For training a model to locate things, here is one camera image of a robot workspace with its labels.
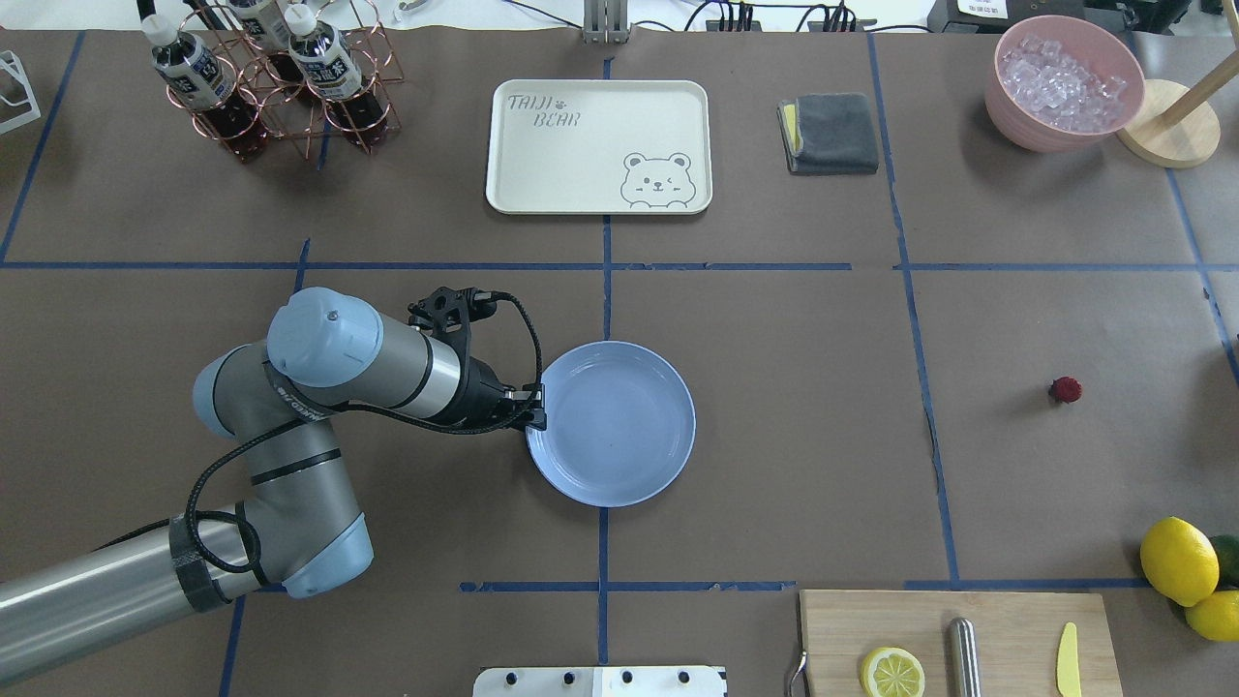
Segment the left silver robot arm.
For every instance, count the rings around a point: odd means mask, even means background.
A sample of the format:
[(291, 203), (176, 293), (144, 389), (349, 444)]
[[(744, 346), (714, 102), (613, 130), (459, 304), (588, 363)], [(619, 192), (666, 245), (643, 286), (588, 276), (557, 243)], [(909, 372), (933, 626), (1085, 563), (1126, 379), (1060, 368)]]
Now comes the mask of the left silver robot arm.
[(183, 510), (2, 586), (2, 683), (252, 591), (310, 598), (357, 578), (375, 552), (331, 420), (544, 430), (543, 379), (509, 385), (470, 353), (470, 327), (503, 303), (517, 297), (439, 288), (401, 322), (332, 288), (292, 293), (264, 340), (199, 371), (199, 420), (235, 447), (204, 468)]

